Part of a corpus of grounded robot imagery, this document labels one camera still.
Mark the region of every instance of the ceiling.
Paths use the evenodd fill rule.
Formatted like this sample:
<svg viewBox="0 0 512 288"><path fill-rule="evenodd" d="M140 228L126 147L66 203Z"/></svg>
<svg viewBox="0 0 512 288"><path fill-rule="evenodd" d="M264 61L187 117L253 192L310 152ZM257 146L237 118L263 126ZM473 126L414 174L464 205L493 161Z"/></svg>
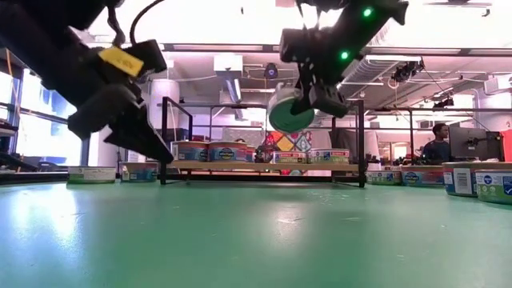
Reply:
<svg viewBox="0 0 512 288"><path fill-rule="evenodd" d="M264 90L265 88L275 88L278 82L295 83L298 72L295 65L281 63L278 54L263 53L245 53L243 56L244 73L240 79L240 88L242 91L243 102L266 102L270 93L244 92L247 90ZM180 81L180 98L187 103L207 102L218 103L219 91L224 89L225 81L222 78L215 77L214 72L215 53L169 53L167 57L174 60L174 68L169 69L168 73L154 75L154 78L172 78ZM398 104L399 106L409 106L423 101L424 98L432 97L439 93L441 88L448 89L457 87L457 92L463 92L471 88L483 86L482 80L487 79L489 74L497 72L512 73L512 58L474 58L474 57L424 57L426 71L412 78L415 83L403 83L398 88L392 89L388 86L388 80L398 65L403 62L383 62L379 61L381 67L380 78L372 81L375 84L381 83L381 86L356 86L357 89L364 91L364 101L368 107L380 107ZM264 81L263 67L269 63L278 64L279 77L277 80ZM450 80L460 78L469 80ZM438 84L432 81L440 79ZM416 83L422 80L429 83ZM346 95L347 97L359 97L356 95Z"/></svg>

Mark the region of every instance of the computer monitor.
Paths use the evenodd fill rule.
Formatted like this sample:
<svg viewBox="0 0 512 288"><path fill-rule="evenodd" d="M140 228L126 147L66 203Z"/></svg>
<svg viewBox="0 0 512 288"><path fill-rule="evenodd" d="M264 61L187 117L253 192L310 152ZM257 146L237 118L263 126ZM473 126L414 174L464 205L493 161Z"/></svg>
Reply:
<svg viewBox="0 0 512 288"><path fill-rule="evenodd" d="M487 133L484 129L450 127L450 153L454 159L487 160Z"/></svg>

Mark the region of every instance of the green can lid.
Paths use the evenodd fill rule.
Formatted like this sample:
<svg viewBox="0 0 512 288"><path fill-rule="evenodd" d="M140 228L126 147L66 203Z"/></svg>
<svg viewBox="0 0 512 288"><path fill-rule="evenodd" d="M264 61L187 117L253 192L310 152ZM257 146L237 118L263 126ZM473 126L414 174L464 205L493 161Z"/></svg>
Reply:
<svg viewBox="0 0 512 288"><path fill-rule="evenodd" d="M269 113L269 122L274 129L284 133L294 133L309 127L314 120L314 110L308 110L298 115L291 114L294 98L289 98L276 104Z"/></svg>

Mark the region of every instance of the red object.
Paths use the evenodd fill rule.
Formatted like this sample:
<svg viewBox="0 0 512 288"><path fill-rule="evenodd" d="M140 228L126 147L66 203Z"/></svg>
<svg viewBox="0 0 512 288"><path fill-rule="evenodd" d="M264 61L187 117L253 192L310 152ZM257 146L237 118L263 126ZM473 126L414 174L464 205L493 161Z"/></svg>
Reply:
<svg viewBox="0 0 512 288"><path fill-rule="evenodd" d="M512 162L512 130L502 132L505 162Z"/></svg>

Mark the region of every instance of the man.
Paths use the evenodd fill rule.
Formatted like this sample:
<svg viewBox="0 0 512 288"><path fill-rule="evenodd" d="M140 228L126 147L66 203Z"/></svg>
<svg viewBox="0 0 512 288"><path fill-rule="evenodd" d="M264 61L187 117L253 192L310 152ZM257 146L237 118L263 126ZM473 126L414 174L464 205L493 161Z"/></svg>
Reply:
<svg viewBox="0 0 512 288"><path fill-rule="evenodd" d="M429 164L440 165L444 162L450 161L450 144L445 141L448 138L448 125L439 123L432 129L434 132L435 140L428 142L423 147L423 155Z"/></svg>

